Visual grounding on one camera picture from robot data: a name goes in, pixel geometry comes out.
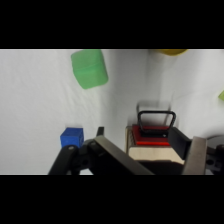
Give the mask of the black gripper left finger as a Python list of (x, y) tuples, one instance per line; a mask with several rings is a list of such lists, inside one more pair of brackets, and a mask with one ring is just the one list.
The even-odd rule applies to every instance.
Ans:
[(89, 169), (93, 175), (153, 175), (104, 137), (104, 128), (99, 127), (95, 138), (81, 147), (63, 147), (56, 157), (49, 175), (79, 175)]

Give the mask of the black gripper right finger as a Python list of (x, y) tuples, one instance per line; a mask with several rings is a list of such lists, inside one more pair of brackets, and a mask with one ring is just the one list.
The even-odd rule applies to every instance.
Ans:
[(189, 139), (173, 127), (169, 130), (168, 142), (184, 161), (183, 175), (204, 175), (206, 170), (224, 175), (224, 136)]

